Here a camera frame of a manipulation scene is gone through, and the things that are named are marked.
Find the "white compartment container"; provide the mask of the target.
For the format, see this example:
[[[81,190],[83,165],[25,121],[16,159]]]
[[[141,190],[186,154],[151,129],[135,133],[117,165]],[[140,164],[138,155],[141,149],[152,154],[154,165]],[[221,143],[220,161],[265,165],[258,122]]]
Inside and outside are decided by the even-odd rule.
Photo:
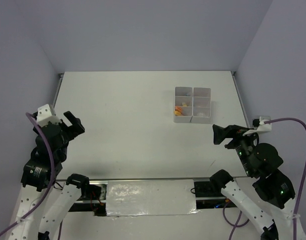
[[[190,123],[193,116],[193,89],[176,86],[174,95],[174,122]]]
[[[211,89],[205,87],[193,88],[193,116],[191,123],[211,123]]]

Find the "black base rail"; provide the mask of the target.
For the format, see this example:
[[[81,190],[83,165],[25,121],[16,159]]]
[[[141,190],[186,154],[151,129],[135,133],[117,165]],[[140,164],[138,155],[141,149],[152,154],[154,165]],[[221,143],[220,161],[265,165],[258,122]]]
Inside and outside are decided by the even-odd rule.
[[[196,198],[196,207],[198,212],[205,209],[221,209],[224,206],[230,208],[235,205],[221,193],[212,189],[208,178],[202,179],[141,179],[141,181],[156,181],[156,180],[193,180],[194,186],[191,193]],[[106,194],[107,185],[111,181],[138,181],[138,179],[131,180],[92,180],[90,181],[90,189],[87,190],[85,196],[77,199],[77,201],[70,208],[70,212],[90,212],[94,216],[107,217],[106,213]]]

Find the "white base cover plate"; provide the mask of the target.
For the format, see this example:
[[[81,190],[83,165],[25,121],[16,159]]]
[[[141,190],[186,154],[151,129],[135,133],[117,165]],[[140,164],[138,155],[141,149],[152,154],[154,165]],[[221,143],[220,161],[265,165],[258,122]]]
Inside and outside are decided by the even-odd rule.
[[[181,180],[110,181],[106,213],[114,217],[177,216],[198,212],[194,182]]]

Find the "left white compartment container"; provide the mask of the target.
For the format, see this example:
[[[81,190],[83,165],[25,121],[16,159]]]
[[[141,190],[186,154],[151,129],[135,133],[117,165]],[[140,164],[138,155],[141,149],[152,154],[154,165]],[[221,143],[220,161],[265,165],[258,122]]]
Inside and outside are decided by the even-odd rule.
[[[193,89],[176,86],[174,95],[174,122],[190,123],[193,116]]]

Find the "right white compartment container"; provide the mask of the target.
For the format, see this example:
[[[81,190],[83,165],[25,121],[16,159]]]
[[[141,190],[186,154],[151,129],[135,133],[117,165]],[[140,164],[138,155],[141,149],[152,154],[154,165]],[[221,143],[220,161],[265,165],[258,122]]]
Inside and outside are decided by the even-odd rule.
[[[205,87],[193,88],[193,116],[191,123],[211,123],[211,89]]]

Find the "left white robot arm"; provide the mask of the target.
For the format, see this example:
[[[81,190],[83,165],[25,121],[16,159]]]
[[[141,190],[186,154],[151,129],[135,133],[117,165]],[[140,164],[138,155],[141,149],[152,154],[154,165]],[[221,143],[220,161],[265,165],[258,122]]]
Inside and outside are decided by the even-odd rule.
[[[48,211],[44,210],[62,163],[67,159],[69,142],[83,134],[85,128],[70,111],[64,113],[70,126],[45,108],[39,108],[34,114],[26,113],[26,116],[37,134],[36,146],[23,167],[14,223],[0,232],[0,238],[9,233],[11,240],[50,240],[61,230],[61,223],[75,201],[86,199],[91,193],[89,178],[73,173],[55,203]]]

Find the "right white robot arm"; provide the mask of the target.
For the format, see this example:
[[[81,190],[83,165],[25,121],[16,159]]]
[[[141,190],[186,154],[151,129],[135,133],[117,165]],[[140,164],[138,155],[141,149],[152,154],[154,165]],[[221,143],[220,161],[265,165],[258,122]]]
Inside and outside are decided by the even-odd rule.
[[[300,217],[297,214],[299,195],[291,180],[279,167],[283,159],[274,146],[260,143],[257,129],[238,125],[213,125],[213,143],[230,142],[226,149],[235,150],[259,198],[268,203],[270,214],[262,210],[238,186],[225,170],[210,177],[210,190],[216,196],[228,198],[254,225],[263,240],[306,240]]]

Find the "orange highlighter clear cap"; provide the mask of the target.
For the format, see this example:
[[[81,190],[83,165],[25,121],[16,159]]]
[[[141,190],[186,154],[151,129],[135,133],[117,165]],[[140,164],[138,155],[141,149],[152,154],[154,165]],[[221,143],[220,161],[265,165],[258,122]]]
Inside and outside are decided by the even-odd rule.
[[[182,112],[182,108],[180,106],[175,106],[175,111]]]

